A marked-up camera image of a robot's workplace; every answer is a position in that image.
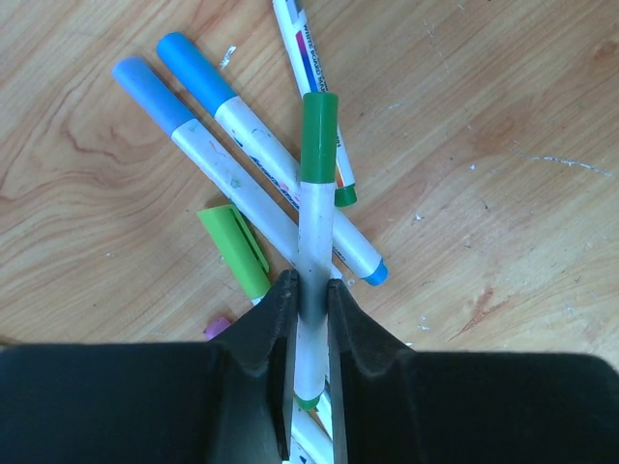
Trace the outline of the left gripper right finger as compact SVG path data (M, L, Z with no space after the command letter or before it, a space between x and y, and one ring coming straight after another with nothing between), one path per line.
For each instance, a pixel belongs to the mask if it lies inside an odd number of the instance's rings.
M569 353L429 352L328 290L338 463L614 463L618 374Z

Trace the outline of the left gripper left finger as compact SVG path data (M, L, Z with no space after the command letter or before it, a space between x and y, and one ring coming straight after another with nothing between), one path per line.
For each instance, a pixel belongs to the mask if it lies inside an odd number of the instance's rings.
M290 454L299 281L210 341L1 352L5 463L280 463Z

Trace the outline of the pink cap marker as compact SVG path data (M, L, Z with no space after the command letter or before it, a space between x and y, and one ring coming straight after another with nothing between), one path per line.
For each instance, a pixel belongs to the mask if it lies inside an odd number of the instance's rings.
M207 340L212 340L217 337L228 327L231 326L231 321L224 316L217 317L210 321L203 331L203 335Z

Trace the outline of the lilac cap marker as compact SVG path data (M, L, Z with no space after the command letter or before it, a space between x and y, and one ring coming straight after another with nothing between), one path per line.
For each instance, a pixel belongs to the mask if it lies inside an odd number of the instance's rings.
M334 463L332 406L329 389L316 408L305 411L294 401L290 455L284 463Z

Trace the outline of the light green cap marker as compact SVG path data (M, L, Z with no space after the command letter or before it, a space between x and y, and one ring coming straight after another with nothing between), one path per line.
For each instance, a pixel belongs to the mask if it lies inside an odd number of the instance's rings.
M243 215L233 204L196 215L248 299L257 305L271 288L270 267Z

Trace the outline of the sky blue cap marker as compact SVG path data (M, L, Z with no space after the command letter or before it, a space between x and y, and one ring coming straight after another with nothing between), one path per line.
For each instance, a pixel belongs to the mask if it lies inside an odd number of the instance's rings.
M225 81L185 34L160 39L157 53L166 67L294 207L300 203L300 163ZM357 277L372 286L389 271L382 256L351 220L337 209L334 251Z

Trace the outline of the periwinkle cap marker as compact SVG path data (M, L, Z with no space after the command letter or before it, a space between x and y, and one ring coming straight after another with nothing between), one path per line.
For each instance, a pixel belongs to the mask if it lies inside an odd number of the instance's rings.
M115 80L291 265L298 225L140 57L112 70Z

